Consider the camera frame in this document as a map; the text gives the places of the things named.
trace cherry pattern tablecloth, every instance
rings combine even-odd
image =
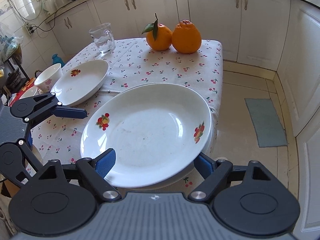
[[[180,84],[195,90],[206,100],[212,114],[213,149],[222,89],[222,47],[218,41],[203,40],[200,49],[193,54],[180,54],[173,46],[163,52],[153,51],[146,39],[137,38],[118,40],[112,53],[102,55],[91,43],[63,67],[63,72],[75,70],[80,63],[95,59],[108,61],[109,71],[101,89],[78,106],[87,110],[88,117],[78,120],[51,116],[32,129],[33,144],[44,163],[51,159],[60,159],[62,164],[75,163],[81,158],[80,138],[90,116],[118,93],[152,82]],[[206,154],[217,157],[212,150]],[[34,173],[30,165],[27,170]],[[188,194],[202,181],[194,169],[180,181],[157,191]]]

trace gray green mat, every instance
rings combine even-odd
[[[257,134],[259,147],[287,145],[286,135],[272,100],[254,98],[245,98],[244,100]]]

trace tiled wall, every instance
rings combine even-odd
[[[41,5],[36,0],[12,0],[20,12],[26,19],[34,19],[39,14]],[[0,9],[4,9],[8,4],[7,0],[0,0]],[[43,10],[36,20],[27,21],[31,24],[39,25],[46,15]],[[36,70],[45,70],[52,65],[52,55],[58,54],[63,57],[64,54],[52,31],[43,32],[38,29],[38,33],[34,32],[31,37],[23,27],[23,21],[15,12],[10,9],[0,15],[0,22],[9,26],[9,28],[17,35],[23,35],[22,44],[22,66],[27,74],[32,77]],[[49,24],[43,23],[40,26],[43,30],[49,30]]]

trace silver screw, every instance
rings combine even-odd
[[[207,194],[202,191],[191,192],[191,197],[194,199],[204,199],[206,196]]]
[[[104,192],[102,195],[103,195],[103,197],[105,197],[107,199],[114,199],[119,196],[119,193],[114,190],[108,190],[108,191]]]

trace white cabinet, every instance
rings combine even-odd
[[[237,61],[241,0],[189,0],[190,20],[204,40],[222,43],[223,59]]]
[[[87,3],[82,3],[56,18],[53,28],[65,55],[75,54],[92,42],[88,31],[95,27]]]
[[[297,136],[297,144],[301,212],[293,235],[297,239],[314,240],[320,235],[320,109]]]
[[[320,10],[291,1],[287,38],[278,74],[297,136],[320,106]]]
[[[115,39],[144,37],[156,20],[171,30],[179,23],[176,0],[93,0],[101,22],[110,22]]]
[[[277,70],[287,34],[290,0],[242,0],[238,62]]]

